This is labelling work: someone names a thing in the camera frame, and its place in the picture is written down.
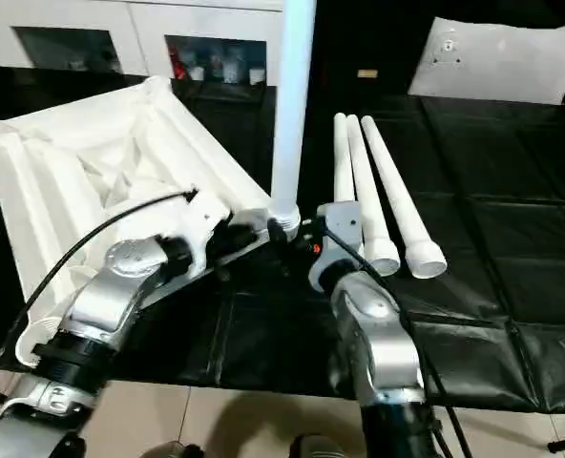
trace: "pipe end cap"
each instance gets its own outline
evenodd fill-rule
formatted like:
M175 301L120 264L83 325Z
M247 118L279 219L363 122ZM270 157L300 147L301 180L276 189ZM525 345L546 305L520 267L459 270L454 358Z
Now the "pipe end cap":
M287 235L289 241L293 240L300 229L302 217L300 216L300 209L296 205L291 213L277 213L273 208L269 209L270 217L275 219Z
M399 270L399 252L392 240L366 240L365 251L367 260L381 276L387 277Z
M448 263L442 249L432 240L413 243L406 251L406 261L416 279L434 279L446 272Z

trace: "hole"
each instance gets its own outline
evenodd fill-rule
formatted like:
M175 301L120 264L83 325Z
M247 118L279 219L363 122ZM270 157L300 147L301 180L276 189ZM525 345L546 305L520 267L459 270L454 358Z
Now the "hole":
M373 260L371 265L378 271L383 277L392 275L399 269L399 261L397 260Z
M432 260L414 267L413 275L417 279L433 279L446 271L446 264Z

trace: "black joint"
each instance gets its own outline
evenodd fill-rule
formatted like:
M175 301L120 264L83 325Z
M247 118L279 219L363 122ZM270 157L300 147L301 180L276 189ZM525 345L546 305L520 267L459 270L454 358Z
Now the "black joint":
M257 241L257 238L250 224L228 225L222 221L206 244L206 258L210 262L231 255Z
M286 246L289 243L283 227L273 218L267 221L267 233L275 245Z
M48 343L38 343L40 361L34 374L60 384L97 394L108 381L116 351L104 343L58 332Z
M319 285L327 296L331 296L338 281L347 274L356 272L357 268L350 260L336 260L323 271L319 277Z
M429 406L409 403L363 407L361 416L367 456L437 456Z
M327 229L327 220L324 216L316 217L314 220L314 226L319 234L324 235Z
M157 236L156 241L161 249L164 250L166 258L168 258L168 262L162 267L164 281L169 281L177 275L185 274L193 262L189 244L180 237L165 238Z

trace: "white cabinet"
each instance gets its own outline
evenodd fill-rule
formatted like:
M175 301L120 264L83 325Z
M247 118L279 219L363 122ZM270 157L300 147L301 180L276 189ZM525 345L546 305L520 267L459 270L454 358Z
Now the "white cabinet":
M280 12L147 4L130 10L149 74L172 78L198 68L205 80L241 84L262 75L277 85Z
M114 0L130 3L165 3L194 7L282 11L284 0Z
M0 65L278 83L283 0L0 0Z
M0 0L0 65L147 74L119 2Z

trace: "metal joint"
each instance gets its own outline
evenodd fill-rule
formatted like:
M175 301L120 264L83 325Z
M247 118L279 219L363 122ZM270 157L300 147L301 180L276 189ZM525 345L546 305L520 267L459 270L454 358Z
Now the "metal joint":
M70 415L77 408L93 409L95 396L73 388L52 382L32 374L24 374L13 389L8 400L0 408L0 418L13 406L30 406L58 417Z
M368 274L342 278L334 314L362 406L424 402L418 351L399 320L399 307Z
M60 328L119 350L142 300L161 282L160 267L167 260L154 238L114 245L104 268L77 294Z
M359 249L363 243L363 235L361 232L361 207L359 206L359 202L336 202L321 205L317 210L317 217L323 218L324 224L354 249ZM315 290L321 293L323 292L323 287L319 284L321 274L337 260L350 260L356 263L356 261L330 237L323 237L321 255L316 262L312 264L308 272L308 280Z

